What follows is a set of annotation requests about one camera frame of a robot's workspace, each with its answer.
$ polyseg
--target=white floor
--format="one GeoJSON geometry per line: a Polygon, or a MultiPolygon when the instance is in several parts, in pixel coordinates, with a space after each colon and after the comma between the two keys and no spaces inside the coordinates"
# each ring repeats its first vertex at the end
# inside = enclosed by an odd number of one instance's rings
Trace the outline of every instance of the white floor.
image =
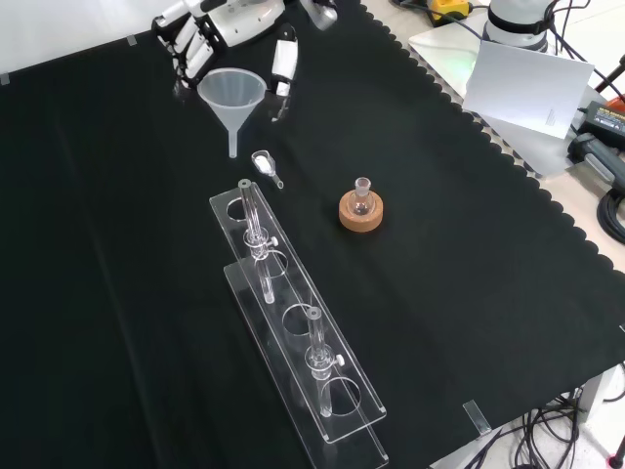
{"type": "MultiPolygon", "coordinates": [[[[393,9],[388,0],[362,2],[378,20],[392,27],[404,45],[408,37],[429,27],[423,16],[393,9]]],[[[151,19],[171,3],[172,0],[0,1],[0,74],[147,30],[151,19]]],[[[565,5],[567,2],[562,0],[561,3],[565,5]]],[[[584,0],[574,0],[575,5],[584,3],[584,0]]],[[[559,30],[562,30],[563,19],[564,14],[560,14],[559,30]]],[[[572,12],[566,39],[604,74],[610,73],[625,54],[625,0],[593,0],[588,9],[572,12]]],[[[599,79],[593,77],[591,84],[598,82],[599,79]]],[[[616,84],[625,92],[625,76],[616,84]]],[[[605,91],[604,95],[607,98],[615,96],[611,90],[605,91]]],[[[614,376],[610,394],[616,396],[624,388],[625,377],[619,371],[614,376]]],[[[564,421],[555,421],[554,428],[563,436],[567,434],[564,421]]],[[[563,453],[563,444],[547,433],[538,431],[536,436],[537,445],[550,465],[555,466],[563,453]]],[[[582,427],[573,467],[604,468],[605,459],[616,451],[623,436],[625,400],[605,404],[594,420],[582,427]]],[[[518,442],[518,436],[497,442],[483,468],[511,467],[518,442]]]]}

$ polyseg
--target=acrylic base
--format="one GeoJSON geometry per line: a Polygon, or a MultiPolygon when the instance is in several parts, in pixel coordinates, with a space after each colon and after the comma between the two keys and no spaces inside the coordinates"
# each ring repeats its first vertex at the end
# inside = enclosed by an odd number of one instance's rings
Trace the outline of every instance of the acrylic base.
{"type": "Polygon", "coordinates": [[[377,469],[389,462],[371,427],[326,443],[238,262],[224,268],[247,326],[267,363],[275,386],[315,469],[377,469]]]}
{"type": "Polygon", "coordinates": [[[238,259],[226,277],[313,466],[385,465],[371,425],[386,409],[258,187],[239,187],[211,198],[238,259]]]}

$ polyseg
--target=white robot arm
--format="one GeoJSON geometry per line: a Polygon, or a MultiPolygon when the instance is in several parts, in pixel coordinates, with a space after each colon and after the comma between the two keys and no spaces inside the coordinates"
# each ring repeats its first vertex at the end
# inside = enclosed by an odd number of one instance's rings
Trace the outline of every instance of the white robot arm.
{"type": "MultiPolygon", "coordinates": [[[[277,29],[271,80],[277,120],[287,107],[298,59],[295,30],[281,22],[284,1],[288,0],[183,0],[155,18],[152,30],[172,55],[181,82],[194,88],[226,48],[277,29]]],[[[300,3],[321,30],[337,19],[333,0],[300,3]]]]}
{"type": "Polygon", "coordinates": [[[485,40],[532,51],[547,50],[545,12],[553,0],[492,0],[485,40]]]}

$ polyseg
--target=white paper sheet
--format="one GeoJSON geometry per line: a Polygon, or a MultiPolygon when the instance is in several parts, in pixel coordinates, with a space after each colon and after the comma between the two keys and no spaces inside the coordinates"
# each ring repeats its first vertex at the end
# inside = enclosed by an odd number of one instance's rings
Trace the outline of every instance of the white paper sheet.
{"type": "Polygon", "coordinates": [[[563,139],[594,66],[482,42],[464,109],[563,139]]]}

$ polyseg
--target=clear plastic clip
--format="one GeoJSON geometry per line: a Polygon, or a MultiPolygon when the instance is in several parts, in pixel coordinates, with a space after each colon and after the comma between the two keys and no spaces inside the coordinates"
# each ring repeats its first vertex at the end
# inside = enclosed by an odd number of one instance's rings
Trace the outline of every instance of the clear plastic clip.
{"type": "Polygon", "coordinates": [[[471,418],[471,421],[478,429],[479,435],[481,437],[483,437],[484,435],[488,435],[490,432],[492,432],[492,428],[490,428],[490,425],[486,421],[484,414],[481,413],[481,410],[479,410],[479,407],[475,401],[470,401],[464,404],[463,407],[469,414],[469,418],[471,418]]]}

